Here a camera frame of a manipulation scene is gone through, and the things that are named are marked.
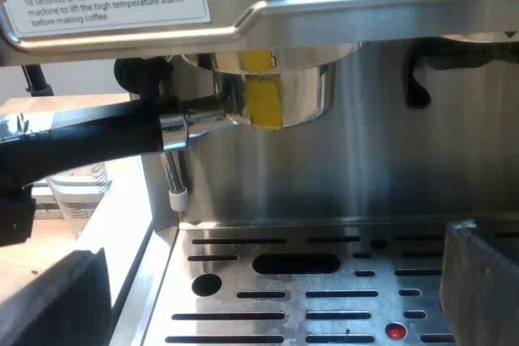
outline brushed steel surface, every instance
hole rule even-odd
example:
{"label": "brushed steel surface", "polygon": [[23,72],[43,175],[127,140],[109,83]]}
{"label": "brushed steel surface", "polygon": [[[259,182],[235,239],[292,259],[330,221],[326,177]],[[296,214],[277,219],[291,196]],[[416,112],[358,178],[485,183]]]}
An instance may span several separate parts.
{"label": "brushed steel surface", "polygon": [[257,75],[281,73],[293,70],[306,70],[335,62],[358,52],[365,44],[354,42],[333,46],[315,46],[312,48],[276,48],[268,49],[265,54],[270,57],[268,69],[251,70],[244,63],[245,52],[218,52],[206,54],[186,54],[182,58],[194,66],[203,66],[207,59],[211,69],[234,75]]}
{"label": "brushed steel surface", "polygon": [[[281,132],[239,126],[190,144],[180,165],[191,193],[181,224],[331,223],[519,210],[519,67],[424,66],[428,109],[405,105],[409,41],[371,43],[338,62],[332,108]],[[177,67],[190,88],[207,80]]]}
{"label": "brushed steel surface", "polygon": [[[519,225],[487,228],[510,232]],[[306,344],[309,335],[372,335],[368,343],[391,344],[385,327],[393,322],[408,331],[403,345],[422,344],[423,335],[448,335],[439,304],[443,236],[444,225],[428,223],[180,230],[144,346],[208,335],[280,335],[283,344],[294,345]],[[329,274],[261,275],[252,263],[266,253],[330,253],[341,266]],[[366,271],[374,275],[358,276]],[[191,287],[205,274],[218,275],[221,289],[200,297]],[[267,292],[278,297],[253,294]],[[313,319],[305,318],[309,313]],[[230,315],[216,320],[193,314]],[[330,314],[336,317],[322,318]]]}
{"label": "brushed steel surface", "polygon": [[517,28],[517,0],[208,0],[203,25],[18,39],[0,4],[3,64],[211,53]]}

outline espresso machine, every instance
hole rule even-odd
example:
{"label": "espresso machine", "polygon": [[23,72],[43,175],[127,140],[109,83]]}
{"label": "espresso machine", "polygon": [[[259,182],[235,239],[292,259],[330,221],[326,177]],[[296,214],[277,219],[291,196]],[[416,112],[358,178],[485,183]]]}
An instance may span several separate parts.
{"label": "espresso machine", "polygon": [[111,345],[514,344],[517,1],[1,0],[2,65],[133,96],[2,118],[4,243],[33,182],[142,155]]}

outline drip tray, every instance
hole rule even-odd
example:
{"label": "drip tray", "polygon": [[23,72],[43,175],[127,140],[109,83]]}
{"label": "drip tray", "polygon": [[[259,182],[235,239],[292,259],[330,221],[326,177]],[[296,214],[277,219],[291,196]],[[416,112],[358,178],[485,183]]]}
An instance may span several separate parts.
{"label": "drip tray", "polygon": [[454,345],[443,244],[441,224],[181,230],[144,345]]}

